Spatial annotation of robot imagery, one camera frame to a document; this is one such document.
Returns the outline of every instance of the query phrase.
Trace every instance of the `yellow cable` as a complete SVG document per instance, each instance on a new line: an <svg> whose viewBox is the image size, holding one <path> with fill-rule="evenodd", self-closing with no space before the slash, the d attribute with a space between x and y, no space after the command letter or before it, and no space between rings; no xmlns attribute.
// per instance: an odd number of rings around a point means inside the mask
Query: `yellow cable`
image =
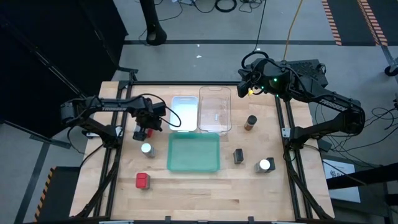
<svg viewBox="0 0 398 224"><path fill-rule="evenodd" d="M301 4L302 4L302 3L303 3L303 0L300 0L300 4L298 5L296 14L294 15L292 25L290 25L289 33L287 34L286 47L285 47L285 53L284 53L284 60L285 60L285 58L286 58L287 46L289 45L290 33L292 32L292 28L293 28L293 25L294 25L294 21L296 20L297 14L299 13L299 10L300 10L300 8L301 8Z"/></svg>

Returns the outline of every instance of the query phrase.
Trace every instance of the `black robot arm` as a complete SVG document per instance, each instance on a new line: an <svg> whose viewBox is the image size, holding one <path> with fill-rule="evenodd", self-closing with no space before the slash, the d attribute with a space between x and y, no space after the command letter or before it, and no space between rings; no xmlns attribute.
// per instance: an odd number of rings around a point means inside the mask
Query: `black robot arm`
<svg viewBox="0 0 398 224"><path fill-rule="evenodd" d="M99 111L127 111L136 118L137 125L140 127L134 132L133 139L143 141L146 138L146 129L150 128L162 131L162 120L160 117L166 115L166 104L152 103L150 98L142 95L128 99L99 99L92 96L84 99L73 99L61 105L62 123L69 127L80 126L83 129L95 133L103 140L104 147L118 147L120 139L115 127L103 125L90 115Z"/></svg>
<svg viewBox="0 0 398 224"><path fill-rule="evenodd" d="M340 112L331 121L307 128L285 128L283 135L289 139L291 147L301 149L310 138L319 139L338 131L352 135L358 135L362 131L365 113L361 103L325 89L327 81L324 65L319 64L311 75L303 75L291 68L292 62L275 62L267 58L265 53L262 55L266 57L258 58L238 70L242 77L242 82L238 85L239 97L242 98L250 89L255 89L255 95L271 93L284 101L295 99L305 103L315 102Z"/></svg>

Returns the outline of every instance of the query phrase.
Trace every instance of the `teal tray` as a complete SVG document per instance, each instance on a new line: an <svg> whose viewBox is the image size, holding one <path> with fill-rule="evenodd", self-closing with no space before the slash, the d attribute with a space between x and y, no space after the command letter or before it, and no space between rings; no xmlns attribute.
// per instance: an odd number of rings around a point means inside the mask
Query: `teal tray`
<svg viewBox="0 0 398 224"><path fill-rule="evenodd" d="M170 134L167 169L171 171L218 171L220 169L220 137L218 134Z"/></svg>

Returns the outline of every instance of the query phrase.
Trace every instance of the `wooden table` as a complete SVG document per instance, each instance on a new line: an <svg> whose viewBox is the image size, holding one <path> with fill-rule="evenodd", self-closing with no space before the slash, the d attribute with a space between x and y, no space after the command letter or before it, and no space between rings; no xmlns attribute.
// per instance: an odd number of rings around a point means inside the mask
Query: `wooden table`
<svg viewBox="0 0 398 224"><path fill-rule="evenodd" d="M117 82L103 82L100 97L115 98L117 86ZM156 148L156 158L146 158L141 152L142 142L132 139L135 118L128 116L112 219L164 220L166 215L170 215L172 220L244 221L248 216L254 216L256 221L294 220L274 96L253 95L241 99L237 96L236 87L229 87L232 92L233 127L227 136L221 137L221 170L215 173L175 173L167 170L168 136L171 130L166 123L162 125L163 132L155 132L146 139ZM133 86L132 96L152 93L171 105L173 96L198 97L199 89L200 86L139 85ZM295 124L311 126L308 105L294 100L291 104ZM246 131L243 125L251 114L257 116L257 123L251 131ZM112 113L101 112L96 113L94 119L110 124L111 117ZM289 126L286 114L284 118L285 125ZM100 139L88 140L85 153L89 154L100 144ZM314 140L309 140L307 144L317 146ZM240 165L235 165L233 161L233 152L237 148L242 148L244 153L244 162ZM104 149L97 152L81 169L70 215L76 215L98 188L104 152ZM301 155L309 191L327 214L334 217L319 152L304 148ZM256 174L254 164L267 157L275 159L276 170L268 174ZM138 172L146 172L151 176L150 190L135 187ZM300 213L305 217L298 188L297 195ZM104 214L108 193L105 192L103 197L101 214Z"/></svg>

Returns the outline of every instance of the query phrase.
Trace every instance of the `gray floor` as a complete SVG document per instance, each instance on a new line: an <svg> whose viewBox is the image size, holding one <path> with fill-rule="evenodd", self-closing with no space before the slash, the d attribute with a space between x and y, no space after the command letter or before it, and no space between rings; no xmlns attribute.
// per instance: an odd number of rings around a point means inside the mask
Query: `gray floor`
<svg viewBox="0 0 398 224"><path fill-rule="evenodd" d="M141 7L132 0L114 0L124 21L129 35L126 40L137 40L144 31L144 18ZM213 0L197 0L198 7L208 10ZM268 0L262 25L260 39L285 40L292 22L298 0ZM162 22L169 40L255 40L257 37L262 8L253 13L237 10L229 14L214 11L201 14L192 6L183 5L180 17ZM157 6L159 18L175 16L180 8L170 0ZM322 9L320 0L304 1L292 31L292 40L333 40L331 31ZM143 45L125 45L123 47L120 66L139 69L139 80L206 80L225 81L239 80L237 69L244 55L253 50L253 45L197 45L177 44L146 47ZM280 60L283 57L284 45L259 45L271 58ZM398 47L389 47L393 56L398 56ZM341 95L361 101L367 117L371 109L383 107L391 109L394 93L398 92L395 78L385 76L382 71L387 61L380 47L339 47L336 45L291 45L287 60L305 60L317 58L327 66L328 89ZM113 80L126 80L127 73L116 72ZM310 111L315 123L315 105L310 104ZM321 108L317 111L318 122L323 121ZM323 109L325 119L332 119L334 111ZM359 136L350 139L345 148L378 141L392 129L384 130L390 121L376 121L367 127ZM392 134L385 141L370 147L351 151L354 156L373 164L390 164L396 162L398 143ZM66 130L55 136L55 139L66 141ZM72 131L74 144L84 150L87 140L80 130ZM1 186L3 201L0 209L2 223L12 223L25 193L42 144L29 139L29 135L7 125L0 126L0 164L1 176L5 180ZM73 150L51 146L35 192L31 199L25 222L31 222L39 201L46 176L52 166L78 166L81 154ZM391 192L397 188L389 186ZM357 222L379 222L376 217L366 216L347 210L335 209L340 220Z"/></svg>

